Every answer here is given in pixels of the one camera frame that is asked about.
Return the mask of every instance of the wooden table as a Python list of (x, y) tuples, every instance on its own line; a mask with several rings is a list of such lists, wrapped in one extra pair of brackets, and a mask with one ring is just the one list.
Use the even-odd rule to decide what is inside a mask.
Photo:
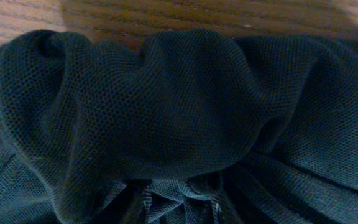
[(0, 0), (0, 45), (50, 29), (139, 50), (151, 34), (197, 27), (228, 37), (313, 34), (358, 40), (358, 0)]

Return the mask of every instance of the wooden surface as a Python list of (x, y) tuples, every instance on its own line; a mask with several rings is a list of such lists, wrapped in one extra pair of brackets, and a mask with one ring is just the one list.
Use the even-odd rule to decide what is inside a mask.
[(0, 0), (0, 45), (50, 29), (139, 50), (150, 34), (197, 27), (228, 37), (313, 34), (358, 40), (358, 0)]

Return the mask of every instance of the wood grain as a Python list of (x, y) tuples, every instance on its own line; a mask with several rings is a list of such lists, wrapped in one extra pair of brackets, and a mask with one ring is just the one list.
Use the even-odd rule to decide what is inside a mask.
[(149, 35), (193, 28), (228, 37), (311, 34), (358, 40), (358, 0), (0, 0), (0, 45), (50, 29), (139, 50)]

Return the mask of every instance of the black mesh fabric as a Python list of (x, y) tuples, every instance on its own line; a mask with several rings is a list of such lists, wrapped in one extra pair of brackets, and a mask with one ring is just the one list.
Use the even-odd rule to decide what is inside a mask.
[(0, 47), (0, 223), (358, 223), (358, 42), (18, 37)]

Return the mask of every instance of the black garment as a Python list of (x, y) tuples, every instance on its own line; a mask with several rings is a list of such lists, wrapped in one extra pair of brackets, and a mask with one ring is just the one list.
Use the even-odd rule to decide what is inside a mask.
[(0, 223), (358, 223), (358, 42), (0, 47)]

